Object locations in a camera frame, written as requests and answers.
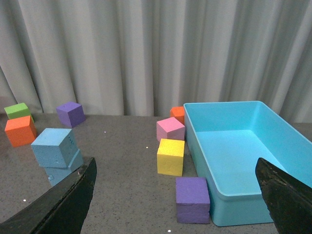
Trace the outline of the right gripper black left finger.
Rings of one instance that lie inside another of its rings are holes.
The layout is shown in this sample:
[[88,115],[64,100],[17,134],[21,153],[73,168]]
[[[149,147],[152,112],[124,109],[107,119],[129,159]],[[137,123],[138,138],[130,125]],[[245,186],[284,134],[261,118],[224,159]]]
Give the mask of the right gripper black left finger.
[[97,177],[92,157],[29,206],[1,223],[2,234],[79,234]]

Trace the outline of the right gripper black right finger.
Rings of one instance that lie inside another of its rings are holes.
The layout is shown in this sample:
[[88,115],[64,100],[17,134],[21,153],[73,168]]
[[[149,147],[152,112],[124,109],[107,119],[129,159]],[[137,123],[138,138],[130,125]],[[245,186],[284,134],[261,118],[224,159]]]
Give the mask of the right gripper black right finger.
[[264,158],[255,174],[270,217],[280,234],[312,232],[312,189]]

